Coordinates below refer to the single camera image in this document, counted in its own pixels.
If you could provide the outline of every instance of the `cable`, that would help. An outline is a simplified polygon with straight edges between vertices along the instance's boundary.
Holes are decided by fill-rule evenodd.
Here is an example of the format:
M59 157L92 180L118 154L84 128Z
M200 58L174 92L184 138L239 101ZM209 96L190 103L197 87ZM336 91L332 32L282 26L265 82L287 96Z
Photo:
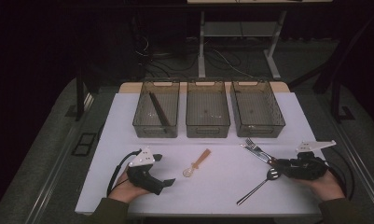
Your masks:
M182 73L171 73L172 75L179 75L179 76L182 76L182 77L186 77L186 78L188 78L188 76L186 76L186 75L184 75L184 74L182 74Z
M154 65L154 64L152 64L152 63L148 63L148 65L160 69L162 72L164 72L164 74L166 74L167 77L170 77L170 74L169 74L166 70L164 70L163 68L161 68L161 67L159 67L159 66L157 66L157 65Z
M153 60L152 62L153 62L153 63L160 63L161 65L163 65L163 66L169 68L170 70L177 71L177 72L182 72L182 71L186 71L186 70L192 68L193 65L195 64L195 62L197 61L197 59L198 59L198 55L196 55L196 57L194 57L193 62L192 62L192 64L191 64L190 66L188 66L188 67L186 67L186 68L178 68L178 69L176 69L176 68L172 68L172 67L170 67L169 65L167 65L167 64L165 64L165 63L161 63L161 62L159 62L159 61L157 61L157 60Z
M114 189L116 189L117 188L117 186L119 186L119 185L121 185L121 184L123 184L123 183L125 183L126 181L128 181L129 180L129 178L126 178L126 179L124 179L122 182L120 182L120 183L118 183L118 184L116 184L112 189L111 189L111 191L110 191L110 193L114 190Z
M146 41L146 45L145 45L145 48L143 49L143 51L146 51L147 49L148 49L148 47L149 47L149 42L148 42L148 39L147 38L145 38L145 36L141 36L145 41Z
M350 172L350 178L352 180L352 189L350 191L350 195L347 197L349 200L351 200L354 196L354 189L355 189L355 179L354 179L354 173L353 173L353 170L352 170L352 167L350 166L350 164L346 161L346 159L344 159L344 157L334 148L334 147L330 147L336 154L338 154L338 156L343 160L343 162L346 164L347 166L347 169L349 170Z
M197 54L198 52L196 51L196 49L188 49L186 52L186 54L191 54L191 53ZM154 60L154 59L173 59L173 58L178 57L179 55L175 53L164 52L164 53L152 53L151 56L152 56L151 59Z
M235 68L220 52L218 52L218 50L216 50L216 49L213 49L213 51L215 51L217 54L219 54L219 56L221 56L224 60L225 60L225 62L227 62L228 63L228 65L233 69L233 70L235 70L236 72L238 72L238 73L241 73L241 74L243 74L243 75L246 75L246 76L248 76L248 77L253 77L253 76L251 76L251 75L249 75L249 74L246 74L246 73L244 73L244 72L242 72L242 71L240 71L239 69L237 69L237 68Z
M151 71L151 72L152 72L153 77L160 77L160 75L157 72L154 72L154 71Z
M334 162L331 162L331 161L324 161L326 163L328 163L332 168L336 168L338 170L338 172L341 174L341 182L343 184L343 186L346 188L347 187L347 179L346 179L346 175L344 174L344 172L341 171L341 169L338 167L337 164L335 164Z
M149 71L148 69L144 68L144 70L147 71L147 73L149 73L152 77L155 77L154 73L152 71Z
M237 40L238 43L242 42L242 48L247 49L247 48L253 48L253 47L265 47L267 44L270 44L270 40L265 39L262 40L264 37L251 37L251 36L245 36L242 40ZM207 42L204 43L207 48L221 48L221 49L228 49L229 45L225 45L223 42L215 42L213 41L212 38L207 38L209 39ZM254 43L249 43L249 40L254 39Z
M204 59L205 59L205 60L207 61L207 63L209 63L212 67L214 67L214 68L216 68L216 69L219 69L219 70L224 70L224 71L232 70L232 68L229 67L229 66L227 66L226 68L222 68L222 67L219 67L219 66L213 64L213 62L210 60L210 58L213 58L213 56L204 53Z
M111 193L111 190L113 190L113 185L114 185L115 179L117 178L117 175L119 173L120 167L122 167L122 165L123 165L123 162L125 162L125 160L127 160L130 156L133 156L133 155L137 156L141 151L142 150L140 149L138 151L133 151L133 152L129 153L125 158L123 158L123 160L119 163L117 168L115 168L115 171L114 171L113 175L111 176L110 183L108 184L107 197Z
M238 61L237 63L230 63L230 61L228 60L228 62L232 65L232 66L239 66L242 64L242 60L235 54L235 53L232 53L232 52L228 52L229 54L231 54L234 58L236 58L236 60ZM229 65L229 63L227 63L227 61L223 62L224 60L217 60L216 58L213 57L214 60L216 60L217 62L219 63L223 63L223 64L226 64L226 65Z
M134 52L136 52L137 54L139 54L139 55L141 55L141 56L143 56L143 57L148 57L149 55L147 55L147 54L143 54L143 53L141 53L141 52L139 52L139 51L137 51L137 50L135 50Z

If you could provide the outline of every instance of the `human hand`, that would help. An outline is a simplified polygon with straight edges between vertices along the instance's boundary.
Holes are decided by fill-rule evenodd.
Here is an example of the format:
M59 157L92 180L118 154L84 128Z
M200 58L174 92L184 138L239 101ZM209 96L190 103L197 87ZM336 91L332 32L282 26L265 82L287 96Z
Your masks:
M128 174L126 173L129 166L123 171L122 175L118 178L117 185L113 188L108 198L118 200L124 203L130 203L137 197L150 193L146 189L135 187L129 181Z
M294 180L298 183L309 186L312 192L323 201L345 198L337 178L334 177L329 170L327 170L323 176L315 180Z

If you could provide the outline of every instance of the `metal utensil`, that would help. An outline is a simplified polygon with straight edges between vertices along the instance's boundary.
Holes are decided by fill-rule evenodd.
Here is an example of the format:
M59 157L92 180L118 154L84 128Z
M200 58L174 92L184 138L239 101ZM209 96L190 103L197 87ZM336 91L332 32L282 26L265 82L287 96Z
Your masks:
M245 139L245 143L247 143L247 146L241 145L251 153L253 153L255 156L257 156L260 160L264 161L265 163L271 163L272 161L275 160L271 155L268 153L264 152L259 146L257 146L251 138Z
M246 194L244 197L242 197L239 201L236 202L237 205L240 205L244 203L245 200L247 200L254 192L256 192L262 185L264 185L268 180L275 180L280 177L280 173L276 171L274 168L270 168L268 170L268 173L266 174L266 180L264 180L262 183L260 183L256 188L251 190L248 194Z

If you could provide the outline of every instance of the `handle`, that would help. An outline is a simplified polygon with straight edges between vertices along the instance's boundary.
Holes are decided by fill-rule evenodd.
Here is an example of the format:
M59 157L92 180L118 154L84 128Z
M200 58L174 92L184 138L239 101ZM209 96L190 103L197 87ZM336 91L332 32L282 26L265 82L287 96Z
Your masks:
M206 159L210 155L210 153L210 149L206 148L206 150L204 150L204 152L201 154L198 160L192 164L192 167L199 169L199 164L201 164L201 162L204 161L204 159Z
M256 192L262 185L264 185L268 181L268 179L264 180L262 183L260 183L256 188L251 190L248 194L246 194L244 197L242 197L239 201L236 202L237 205L240 205L244 203L245 200L247 200L251 195L253 195L254 192Z

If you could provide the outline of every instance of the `floor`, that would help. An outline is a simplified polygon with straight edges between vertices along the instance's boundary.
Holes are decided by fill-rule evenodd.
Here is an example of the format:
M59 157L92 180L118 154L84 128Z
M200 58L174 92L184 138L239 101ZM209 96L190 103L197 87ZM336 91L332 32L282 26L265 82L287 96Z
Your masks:
M145 67L147 77L196 77L197 49L191 41L189 54L165 57L160 48ZM334 40L281 41L274 53L282 76L289 83L324 63L338 42ZM268 39L208 39L206 42L206 76L231 78L251 75L270 77L262 50ZM341 90L340 105L347 106L354 119L338 124L329 114L330 92L314 94L315 77L296 86L295 92L317 140L335 140L335 147L351 164L355 177L352 201L357 204L367 223L374 223L374 122L345 88ZM84 184L86 173L100 140L116 86L102 86L98 93L87 97L86 113L75 122L76 83L73 80L59 96L40 134L36 137L23 165L0 203L0 223L81 223L85 216L74 209ZM94 136L86 157L73 156L83 134ZM326 159L338 164L352 189L347 165L332 149L323 149ZM276 217L275 223L315 223L319 217ZM272 219L251 218L163 219L160 222L193 223L271 223ZM158 223L154 218L144 223Z

